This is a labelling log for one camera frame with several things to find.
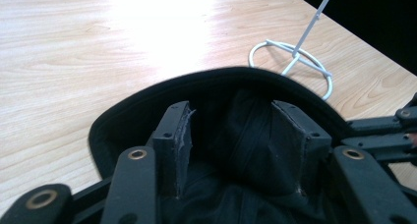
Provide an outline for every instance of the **white wire stand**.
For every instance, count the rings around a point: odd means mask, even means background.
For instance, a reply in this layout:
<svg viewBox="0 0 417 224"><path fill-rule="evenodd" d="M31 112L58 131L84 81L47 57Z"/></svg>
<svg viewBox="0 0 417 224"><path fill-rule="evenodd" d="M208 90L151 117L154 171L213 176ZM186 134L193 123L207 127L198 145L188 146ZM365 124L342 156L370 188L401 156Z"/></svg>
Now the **white wire stand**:
<svg viewBox="0 0 417 224"><path fill-rule="evenodd" d="M320 14L322 13L327 3L328 0L322 1L322 4L319 6L319 9L317 10L315 16L313 16L312 20L310 21L309 25L307 26L306 30L304 31L296 46L267 39L265 42L256 45L251 50L251 52L249 53L249 66L252 68L256 68L254 64L254 54L258 49L265 46L275 46L280 49L283 49L291 53L293 59L291 63L289 63L288 66L284 69L284 71L282 71L281 74L285 76L297 62L301 62L302 64L307 65L308 67L311 67L321 72L325 77L326 81L328 82L328 92L322 97L323 100L327 100L333 91L333 83L331 81L332 74L325 69L325 66L323 66L323 64L320 63L318 59L316 59L313 55L309 54L307 51L301 49L301 45L303 44L310 30L313 28L315 22L319 19Z"/></svg>

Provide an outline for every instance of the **round hole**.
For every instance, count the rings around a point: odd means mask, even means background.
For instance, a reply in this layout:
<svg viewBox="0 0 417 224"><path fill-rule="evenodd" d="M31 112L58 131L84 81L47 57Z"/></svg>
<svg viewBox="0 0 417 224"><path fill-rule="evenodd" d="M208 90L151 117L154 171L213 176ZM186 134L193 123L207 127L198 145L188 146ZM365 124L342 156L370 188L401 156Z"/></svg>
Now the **round hole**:
<svg viewBox="0 0 417 224"><path fill-rule="evenodd" d="M135 224L138 221L138 216L135 213L128 213L119 219L119 224Z"/></svg>
<svg viewBox="0 0 417 224"><path fill-rule="evenodd" d="M58 193L53 190L45 190L34 194L26 203L27 209L39 209L58 197Z"/></svg>
<svg viewBox="0 0 417 224"><path fill-rule="evenodd" d="M133 160L142 159L147 156L147 152L143 149L136 149L129 153L128 157Z"/></svg>
<svg viewBox="0 0 417 224"><path fill-rule="evenodd" d="M400 114L401 114L402 117L407 118L407 117L409 117L411 115L411 112L404 109L404 110L401 111Z"/></svg>
<svg viewBox="0 0 417 224"><path fill-rule="evenodd" d="M393 215L389 218L389 220L395 224L411 224L411 222L407 218L399 215Z"/></svg>
<svg viewBox="0 0 417 224"><path fill-rule="evenodd" d="M360 159L364 159L365 156L363 155L363 153L355 150L355 149L351 149L351 148L346 148L343 150L343 154L346 157L349 157L351 159L356 159L356 160L360 160Z"/></svg>

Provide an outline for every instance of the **white wire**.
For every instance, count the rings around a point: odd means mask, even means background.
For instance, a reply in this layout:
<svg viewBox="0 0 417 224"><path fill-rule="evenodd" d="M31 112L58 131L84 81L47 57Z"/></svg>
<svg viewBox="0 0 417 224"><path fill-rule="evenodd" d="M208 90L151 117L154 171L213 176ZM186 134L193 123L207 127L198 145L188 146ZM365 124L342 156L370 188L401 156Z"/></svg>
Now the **white wire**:
<svg viewBox="0 0 417 224"><path fill-rule="evenodd" d="M254 48L252 48L251 52L249 53L249 66L251 68L256 68L255 67L255 63L254 63L254 55L255 52L265 46L275 46L278 47L280 49L283 49L287 52L293 53L295 46L288 44L288 43L283 43L283 42L275 42L272 40L266 40L265 42L259 43L257 44ZM298 49L298 52L296 53L296 55L293 57L294 59L291 61L291 63L288 64L288 66L285 68L285 70L281 73L283 76L285 76L290 70L291 68L294 66L294 64L296 62L301 62L319 72L321 72L323 74L323 77L326 79L326 81L328 82L328 91L327 93L322 97L322 100L327 100L330 96L331 93L333 92L333 83L331 80L331 76L332 74L330 72L328 72L325 68L325 66L323 66L323 64L316 59L313 55L311 55L310 53L308 53L307 51L303 50L303 49Z"/></svg>

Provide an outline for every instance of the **light wood grain surface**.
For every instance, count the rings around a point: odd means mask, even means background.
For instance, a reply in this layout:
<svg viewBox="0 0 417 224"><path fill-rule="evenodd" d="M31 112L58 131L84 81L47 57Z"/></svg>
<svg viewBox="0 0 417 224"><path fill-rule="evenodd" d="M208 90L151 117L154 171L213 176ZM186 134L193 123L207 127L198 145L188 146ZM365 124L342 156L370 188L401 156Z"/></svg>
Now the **light wood grain surface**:
<svg viewBox="0 0 417 224"><path fill-rule="evenodd" d="M23 193L99 181L89 154L92 122L149 85L247 65L270 38L296 44L315 10L302 0L0 0L0 215ZM392 115L416 77L326 16L302 48L334 75L328 103L345 119ZM257 52L281 72L290 55ZM322 76L302 65L290 78L317 94ZM410 166L395 166L417 187Z"/></svg>

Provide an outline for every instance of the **black plastic bracket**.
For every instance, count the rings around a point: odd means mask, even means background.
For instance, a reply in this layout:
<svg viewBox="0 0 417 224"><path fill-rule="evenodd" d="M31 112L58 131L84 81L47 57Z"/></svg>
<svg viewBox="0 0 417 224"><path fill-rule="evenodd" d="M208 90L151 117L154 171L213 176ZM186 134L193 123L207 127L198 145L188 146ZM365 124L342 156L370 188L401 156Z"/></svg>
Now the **black plastic bracket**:
<svg viewBox="0 0 417 224"><path fill-rule="evenodd" d="M329 167L352 223L417 223L414 205L368 152L339 146Z"/></svg>
<svg viewBox="0 0 417 224"><path fill-rule="evenodd" d="M366 150L379 162L392 163L417 160L417 154L411 150L412 142L404 133L348 138L341 142L344 145Z"/></svg>
<svg viewBox="0 0 417 224"><path fill-rule="evenodd" d="M180 196L185 186L193 146L192 114L188 101L169 106L147 144L157 154L158 193L162 196Z"/></svg>
<svg viewBox="0 0 417 224"><path fill-rule="evenodd" d="M156 223L155 154L151 147L136 146L120 154L100 223Z"/></svg>
<svg viewBox="0 0 417 224"><path fill-rule="evenodd" d="M347 122L355 130L356 137L395 134L401 132L401 124L395 116L356 119Z"/></svg>
<svg viewBox="0 0 417 224"><path fill-rule="evenodd" d="M73 197L62 184L45 185L21 196L4 214L1 224L71 223Z"/></svg>

